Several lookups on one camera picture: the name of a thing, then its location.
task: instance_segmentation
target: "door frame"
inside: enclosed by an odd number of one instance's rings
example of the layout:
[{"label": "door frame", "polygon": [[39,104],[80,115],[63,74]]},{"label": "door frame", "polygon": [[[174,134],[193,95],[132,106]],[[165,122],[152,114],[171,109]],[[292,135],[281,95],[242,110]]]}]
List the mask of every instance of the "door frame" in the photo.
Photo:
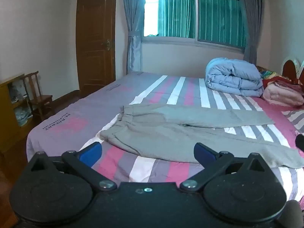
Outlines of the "door frame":
[{"label": "door frame", "polygon": [[[75,33],[77,31],[77,16],[76,16],[76,27],[75,27]],[[112,11],[112,22],[114,26],[112,27],[112,51],[111,51],[111,57],[112,57],[112,82],[116,81],[116,65],[115,65],[115,28],[116,28],[116,0],[114,0],[113,3],[113,11]],[[78,75],[78,62],[77,62],[77,76],[78,76],[78,82],[79,82],[79,75]]]}]

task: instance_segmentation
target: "cabinet shelf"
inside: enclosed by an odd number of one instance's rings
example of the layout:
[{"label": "cabinet shelf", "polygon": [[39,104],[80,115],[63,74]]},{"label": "cabinet shelf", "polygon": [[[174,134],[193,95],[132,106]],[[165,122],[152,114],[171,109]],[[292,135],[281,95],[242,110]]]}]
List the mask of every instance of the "cabinet shelf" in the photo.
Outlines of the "cabinet shelf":
[{"label": "cabinet shelf", "polygon": [[15,103],[13,103],[13,104],[12,104],[13,109],[15,109],[15,108],[17,108],[17,107],[19,107],[19,106],[23,105],[25,102],[26,102],[26,99],[19,100],[19,101],[17,101],[17,102],[15,102]]}]

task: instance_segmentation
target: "wooden cabinet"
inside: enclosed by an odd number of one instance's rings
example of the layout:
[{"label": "wooden cabinet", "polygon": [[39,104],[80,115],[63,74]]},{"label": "wooden cabinet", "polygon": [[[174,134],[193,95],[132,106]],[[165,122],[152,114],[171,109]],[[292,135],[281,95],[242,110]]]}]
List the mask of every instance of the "wooden cabinet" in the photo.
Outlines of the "wooden cabinet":
[{"label": "wooden cabinet", "polygon": [[4,154],[11,146],[23,139],[33,128],[31,119],[20,127],[18,125],[14,109],[26,105],[26,101],[18,101],[12,104],[8,85],[22,79],[22,75],[13,76],[0,81],[0,153]]}]

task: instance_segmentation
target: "metal screw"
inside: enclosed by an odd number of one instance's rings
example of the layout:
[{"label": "metal screw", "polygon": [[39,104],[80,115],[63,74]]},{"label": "metal screw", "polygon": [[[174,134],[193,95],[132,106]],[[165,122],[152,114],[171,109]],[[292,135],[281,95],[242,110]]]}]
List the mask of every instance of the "metal screw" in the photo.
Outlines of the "metal screw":
[{"label": "metal screw", "polygon": [[186,188],[195,188],[197,186],[197,181],[195,180],[186,180],[182,182],[183,186]]},{"label": "metal screw", "polygon": [[99,186],[102,188],[112,188],[114,186],[114,182],[110,180],[104,180],[99,182]]},{"label": "metal screw", "polygon": [[152,192],[153,189],[151,189],[151,188],[145,188],[143,191],[145,191],[145,192]]},{"label": "metal screw", "polygon": [[143,193],[143,189],[142,188],[138,188],[137,190],[135,190],[136,193],[138,194],[142,194]]}]

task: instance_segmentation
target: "door handle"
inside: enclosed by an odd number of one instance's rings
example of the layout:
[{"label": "door handle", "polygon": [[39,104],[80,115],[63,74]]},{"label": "door handle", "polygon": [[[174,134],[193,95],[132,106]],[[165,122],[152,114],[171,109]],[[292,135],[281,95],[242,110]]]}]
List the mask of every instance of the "door handle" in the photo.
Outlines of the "door handle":
[{"label": "door handle", "polygon": [[107,51],[109,51],[111,48],[111,42],[110,40],[107,40]]}]

